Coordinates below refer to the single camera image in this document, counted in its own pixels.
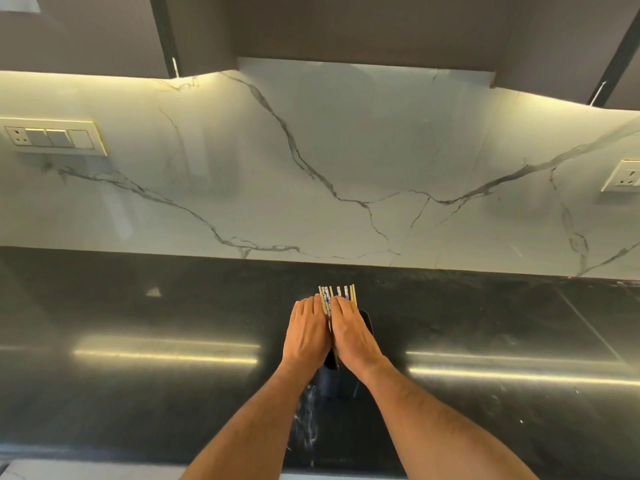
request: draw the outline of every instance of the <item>bare skin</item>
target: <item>bare skin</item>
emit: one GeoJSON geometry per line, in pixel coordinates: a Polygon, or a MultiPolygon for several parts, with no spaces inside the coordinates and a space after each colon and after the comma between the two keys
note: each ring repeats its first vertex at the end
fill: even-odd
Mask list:
{"type": "MultiPolygon", "coordinates": [[[[357,307],[332,298],[335,346],[368,387],[411,480],[536,480],[498,439],[391,365],[357,307]]],[[[331,339],[320,295],[297,301],[274,375],[185,470],[182,480],[276,480],[300,394],[322,365],[331,339]]]]}

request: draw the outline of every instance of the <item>person's left arm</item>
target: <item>person's left arm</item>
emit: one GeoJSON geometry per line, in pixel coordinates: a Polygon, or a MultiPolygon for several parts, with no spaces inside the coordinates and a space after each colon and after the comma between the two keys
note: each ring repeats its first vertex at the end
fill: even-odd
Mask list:
{"type": "Polygon", "coordinates": [[[180,480],[277,480],[300,394],[330,348],[320,295],[297,301],[277,370],[200,452],[180,480]]]}

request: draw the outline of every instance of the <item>person's right arm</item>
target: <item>person's right arm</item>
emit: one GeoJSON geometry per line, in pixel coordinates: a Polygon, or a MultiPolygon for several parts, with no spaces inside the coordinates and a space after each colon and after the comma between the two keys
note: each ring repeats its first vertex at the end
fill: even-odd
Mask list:
{"type": "Polygon", "coordinates": [[[402,375],[352,301],[331,300],[342,362],[371,391],[410,480],[536,480],[505,445],[402,375]]]}

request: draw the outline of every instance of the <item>hand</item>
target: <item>hand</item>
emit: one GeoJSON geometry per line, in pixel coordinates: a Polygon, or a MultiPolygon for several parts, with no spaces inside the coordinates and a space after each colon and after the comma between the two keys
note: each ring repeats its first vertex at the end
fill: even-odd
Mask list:
{"type": "Polygon", "coordinates": [[[331,298],[331,315],[338,355],[347,368],[365,383],[364,376],[377,364],[384,362],[385,356],[380,352],[376,339],[354,302],[334,296],[331,298]]]}
{"type": "Polygon", "coordinates": [[[309,381],[323,364],[329,350],[331,336],[320,295],[297,301],[284,339],[282,366],[293,367],[295,373],[304,374],[309,381]]]}

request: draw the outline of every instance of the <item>glossy countertop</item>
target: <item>glossy countertop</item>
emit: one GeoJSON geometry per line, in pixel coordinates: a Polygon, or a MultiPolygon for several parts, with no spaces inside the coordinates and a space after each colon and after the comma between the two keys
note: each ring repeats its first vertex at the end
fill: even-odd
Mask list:
{"type": "MultiPolygon", "coordinates": [[[[293,302],[350,283],[384,354],[540,478],[640,477],[640,283],[27,248],[0,248],[0,457],[187,464],[293,302]]],[[[371,396],[314,383],[284,468],[404,475],[371,396]]]]}

